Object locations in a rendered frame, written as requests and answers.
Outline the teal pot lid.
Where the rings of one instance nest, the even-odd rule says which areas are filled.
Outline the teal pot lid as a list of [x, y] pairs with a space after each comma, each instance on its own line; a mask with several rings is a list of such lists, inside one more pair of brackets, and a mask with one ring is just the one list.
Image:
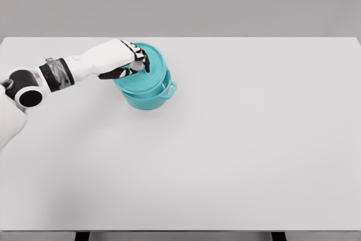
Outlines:
[[167, 85], [166, 73], [168, 70], [163, 54], [148, 43], [137, 42], [135, 44], [148, 56], [149, 73], [143, 69], [136, 74], [113, 80], [113, 82], [118, 88], [129, 94], [161, 93]]

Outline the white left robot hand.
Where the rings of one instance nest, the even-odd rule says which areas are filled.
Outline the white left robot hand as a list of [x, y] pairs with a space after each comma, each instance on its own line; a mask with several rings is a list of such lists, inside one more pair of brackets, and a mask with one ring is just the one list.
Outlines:
[[90, 50], [91, 71], [102, 80], [119, 79], [142, 70], [150, 72], [150, 61], [144, 49], [134, 43], [113, 39]]

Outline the teal pot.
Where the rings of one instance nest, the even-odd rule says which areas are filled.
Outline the teal pot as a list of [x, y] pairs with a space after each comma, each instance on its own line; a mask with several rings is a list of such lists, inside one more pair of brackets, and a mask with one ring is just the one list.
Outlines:
[[126, 101], [134, 108], [152, 110], [162, 106], [177, 90], [168, 68], [141, 71], [115, 80]]

